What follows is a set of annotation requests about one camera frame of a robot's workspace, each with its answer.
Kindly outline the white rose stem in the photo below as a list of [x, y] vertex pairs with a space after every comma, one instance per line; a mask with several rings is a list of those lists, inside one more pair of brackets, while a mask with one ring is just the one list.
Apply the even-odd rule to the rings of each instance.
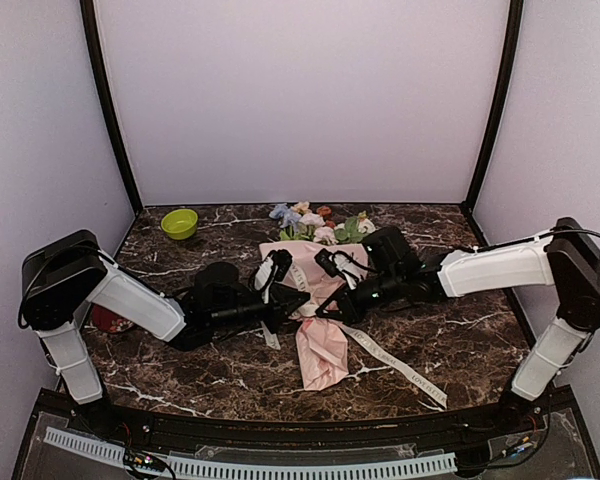
[[338, 243], [335, 224], [319, 214], [300, 214], [289, 211], [282, 217], [279, 239], [281, 241], [311, 241], [332, 246]]
[[359, 244], [375, 231], [376, 226], [365, 211], [347, 218], [334, 229], [335, 238], [339, 244]]

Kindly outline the pink wrapping paper sheet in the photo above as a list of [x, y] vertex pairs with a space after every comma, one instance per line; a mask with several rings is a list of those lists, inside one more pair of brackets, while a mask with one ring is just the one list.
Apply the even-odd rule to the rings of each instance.
[[282, 284], [310, 294], [309, 301], [291, 315], [299, 322], [295, 341], [303, 387], [307, 391], [321, 391], [348, 375], [348, 341], [338, 324], [316, 316], [319, 305], [345, 281], [329, 276], [315, 256], [323, 249], [330, 253], [342, 251], [364, 266], [369, 264], [368, 256], [360, 244], [325, 247], [309, 241], [280, 241], [259, 245], [263, 258], [281, 249], [292, 256], [292, 265]]

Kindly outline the peach and orange flower stem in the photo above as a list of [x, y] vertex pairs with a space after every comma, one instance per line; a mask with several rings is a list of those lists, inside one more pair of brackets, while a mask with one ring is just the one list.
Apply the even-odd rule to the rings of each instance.
[[300, 216], [299, 222], [306, 226], [322, 227], [333, 223], [333, 210], [330, 206], [313, 206], [310, 202], [298, 202], [291, 211]]

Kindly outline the beige printed ribbon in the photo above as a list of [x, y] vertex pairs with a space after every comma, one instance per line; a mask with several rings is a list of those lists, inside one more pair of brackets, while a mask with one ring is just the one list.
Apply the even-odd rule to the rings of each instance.
[[315, 316], [318, 302], [327, 299], [337, 288], [345, 286], [343, 280], [330, 279], [317, 272], [308, 275], [302, 268], [293, 266], [282, 284], [311, 294], [311, 299], [291, 315], [292, 319], [299, 322], [295, 342], [305, 390], [324, 390], [336, 385], [349, 374], [348, 341], [352, 339], [373, 358], [400, 372], [440, 407], [447, 406], [445, 392], [408, 364], [389, 354], [369, 335], [339, 321]]

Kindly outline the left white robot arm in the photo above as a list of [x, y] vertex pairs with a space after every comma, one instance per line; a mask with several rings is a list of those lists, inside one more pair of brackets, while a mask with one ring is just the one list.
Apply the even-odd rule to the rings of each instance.
[[276, 333], [310, 299], [284, 284], [291, 265], [287, 250], [274, 250], [242, 283], [235, 265], [214, 262], [194, 275], [191, 286], [167, 295], [119, 265], [92, 232], [78, 230], [25, 258], [17, 321], [39, 337], [68, 395], [83, 406], [83, 421], [111, 436], [121, 415], [104, 400], [106, 387], [82, 337], [79, 310], [109, 312], [188, 352], [253, 324]]

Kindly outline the blue flower stem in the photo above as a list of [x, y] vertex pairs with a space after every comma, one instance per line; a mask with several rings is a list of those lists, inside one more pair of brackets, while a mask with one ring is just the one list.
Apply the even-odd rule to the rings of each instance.
[[301, 219], [301, 215], [294, 211], [286, 203], [276, 204], [269, 213], [269, 217], [278, 222], [280, 229], [286, 229], [289, 227], [295, 229]]

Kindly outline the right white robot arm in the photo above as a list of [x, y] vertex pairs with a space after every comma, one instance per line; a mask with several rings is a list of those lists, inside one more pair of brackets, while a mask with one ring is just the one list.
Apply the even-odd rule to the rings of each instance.
[[317, 316], [353, 325], [373, 308], [405, 301], [438, 303], [481, 292], [551, 290], [556, 308], [536, 334], [506, 389], [508, 396], [490, 413], [501, 434], [514, 432], [529, 416], [552, 380], [584, 350], [600, 329], [600, 233], [563, 217], [525, 238], [495, 245], [450, 250], [420, 258], [396, 227], [385, 227], [362, 242], [368, 266], [343, 251], [320, 250], [315, 263], [344, 285], [317, 308]]

